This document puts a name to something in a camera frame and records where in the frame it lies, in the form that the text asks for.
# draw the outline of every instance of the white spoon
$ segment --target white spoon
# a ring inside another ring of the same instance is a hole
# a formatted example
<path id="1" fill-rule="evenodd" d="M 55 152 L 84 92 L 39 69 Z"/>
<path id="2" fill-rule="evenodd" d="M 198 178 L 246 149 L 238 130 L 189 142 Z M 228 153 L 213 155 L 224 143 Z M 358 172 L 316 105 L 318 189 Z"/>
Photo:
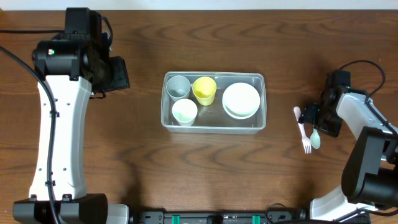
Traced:
<path id="1" fill-rule="evenodd" d="M 321 137 L 319 136 L 318 131 L 315 128 L 313 129 L 310 140 L 312 147 L 314 149 L 319 149 L 319 147 L 321 146 Z"/>

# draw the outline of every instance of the wooden table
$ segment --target wooden table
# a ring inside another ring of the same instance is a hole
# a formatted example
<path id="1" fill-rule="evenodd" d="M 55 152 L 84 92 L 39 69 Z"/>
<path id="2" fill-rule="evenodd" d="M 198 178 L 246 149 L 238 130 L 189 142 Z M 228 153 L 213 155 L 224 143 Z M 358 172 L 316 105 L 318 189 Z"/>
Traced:
<path id="1" fill-rule="evenodd" d="M 112 55 L 126 60 L 131 88 L 90 101 L 84 168 L 89 193 L 133 208 L 263 210 L 308 205 L 340 184 L 355 144 L 347 125 L 338 139 L 303 152 L 293 107 L 318 100 L 326 74 L 357 59 L 380 63 L 384 88 L 373 99 L 398 125 L 396 11 L 103 11 L 114 31 Z M 65 12 L 4 12 L 0 29 L 63 29 Z M 32 65 L 51 34 L 1 34 L 0 45 Z M 353 65 L 352 86 L 381 81 Z M 160 123 L 168 71 L 263 74 L 267 125 L 255 135 L 170 133 Z M 0 60 L 0 222 L 14 223 L 12 203 L 28 197 L 39 145 L 37 82 Z M 374 223 L 398 218 L 373 217 Z"/>

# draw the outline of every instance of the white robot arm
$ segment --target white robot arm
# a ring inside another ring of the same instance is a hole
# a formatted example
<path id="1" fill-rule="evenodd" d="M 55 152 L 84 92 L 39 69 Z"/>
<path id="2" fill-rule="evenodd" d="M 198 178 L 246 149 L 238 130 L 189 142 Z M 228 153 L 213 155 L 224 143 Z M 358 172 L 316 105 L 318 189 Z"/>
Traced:
<path id="1" fill-rule="evenodd" d="M 101 20 L 107 24 L 109 36 L 102 33 Z M 29 198 L 14 203 L 17 221 L 129 223 L 127 205 L 108 203 L 105 194 L 87 193 L 83 172 L 84 125 L 90 95 L 101 92 L 104 98 L 107 91 L 129 88 L 124 60 L 109 57 L 112 39 L 107 18 L 88 8 L 68 8 L 65 32 L 53 40 L 40 41 L 34 50 L 35 71 L 23 64 L 39 81 L 42 115 L 35 177 Z"/>
<path id="2" fill-rule="evenodd" d="M 364 210 L 384 210 L 398 202 L 395 172 L 379 168 L 381 159 L 396 163 L 398 129 L 386 121 L 366 92 L 352 90 L 349 84 L 349 73 L 336 71 L 327 81 L 321 105 L 308 105 L 299 120 L 332 136 L 338 135 L 343 120 L 357 140 L 343 172 L 343 186 L 311 202 L 314 220 L 343 222 Z"/>

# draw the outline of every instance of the green connector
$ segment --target green connector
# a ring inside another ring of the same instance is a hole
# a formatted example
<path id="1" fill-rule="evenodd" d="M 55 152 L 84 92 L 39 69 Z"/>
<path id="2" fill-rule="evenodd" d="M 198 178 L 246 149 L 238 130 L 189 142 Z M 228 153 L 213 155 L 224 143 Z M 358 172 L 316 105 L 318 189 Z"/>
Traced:
<path id="1" fill-rule="evenodd" d="M 259 215 L 253 215 L 253 224 L 261 224 L 261 217 Z"/>
<path id="2" fill-rule="evenodd" d="M 172 224 L 180 224 L 180 216 L 172 215 Z"/>

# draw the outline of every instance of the white plate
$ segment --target white plate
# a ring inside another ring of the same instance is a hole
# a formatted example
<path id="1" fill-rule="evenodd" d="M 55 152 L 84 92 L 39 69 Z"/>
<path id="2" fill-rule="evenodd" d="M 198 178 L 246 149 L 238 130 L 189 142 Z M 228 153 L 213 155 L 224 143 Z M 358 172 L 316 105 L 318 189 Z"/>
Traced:
<path id="1" fill-rule="evenodd" d="M 223 108 L 235 119 L 247 119 L 253 116 L 260 107 L 260 95 L 247 83 L 230 85 L 223 95 Z"/>

